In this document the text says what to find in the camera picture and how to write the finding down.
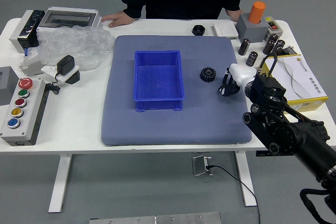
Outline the person's left hand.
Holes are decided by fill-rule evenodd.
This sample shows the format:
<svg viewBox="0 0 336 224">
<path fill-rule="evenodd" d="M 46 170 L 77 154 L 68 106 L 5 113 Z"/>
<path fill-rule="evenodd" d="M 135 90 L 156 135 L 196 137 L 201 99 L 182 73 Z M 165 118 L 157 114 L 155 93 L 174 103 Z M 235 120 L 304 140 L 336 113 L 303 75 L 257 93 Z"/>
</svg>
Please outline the person's left hand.
<svg viewBox="0 0 336 224">
<path fill-rule="evenodd" d="M 229 18 L 234 22 L 237 22 L 239 20 L 240 15 L 244 13 L 241 9 L 239 10 L 226 9 L 225 12 L 229 16 Z"/>
</svg>

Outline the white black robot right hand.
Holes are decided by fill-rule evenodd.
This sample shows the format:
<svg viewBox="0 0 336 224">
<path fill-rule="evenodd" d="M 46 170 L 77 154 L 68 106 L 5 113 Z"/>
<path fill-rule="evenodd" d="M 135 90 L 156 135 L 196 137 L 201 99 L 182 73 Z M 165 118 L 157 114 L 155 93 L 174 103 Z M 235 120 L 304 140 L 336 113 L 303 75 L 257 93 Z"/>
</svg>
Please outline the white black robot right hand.
<svg viewBox="0 0 336 224">
<path fill-rule="evenodd" d="M 218 88 L 219 93 L 228 97 L 243 91 L 246 97 L 249 97 L 249 90 L 253 84 L 256 75 L 256 69 L 253 67 L 231 64 L 225 72 L 222 85 Z"/>
</svg>

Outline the person's right hand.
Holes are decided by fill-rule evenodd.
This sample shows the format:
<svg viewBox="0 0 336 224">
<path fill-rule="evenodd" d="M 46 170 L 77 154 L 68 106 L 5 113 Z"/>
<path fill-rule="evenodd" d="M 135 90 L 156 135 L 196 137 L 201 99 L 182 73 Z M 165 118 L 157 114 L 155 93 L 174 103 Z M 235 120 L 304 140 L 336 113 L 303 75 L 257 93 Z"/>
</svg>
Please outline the person's right hand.
<svg viewBox="0 0 336 224">
<path fill-rule="evenodd" d="M 109 22 L 108 27 L 115 28 L 119 26 L 129 25 L 137 20 L 137 18 L 131 18 L 125 12 L 120 11 L 115 14 L 103 16 L 101 21 L 103 23 Z"/>
</svg>

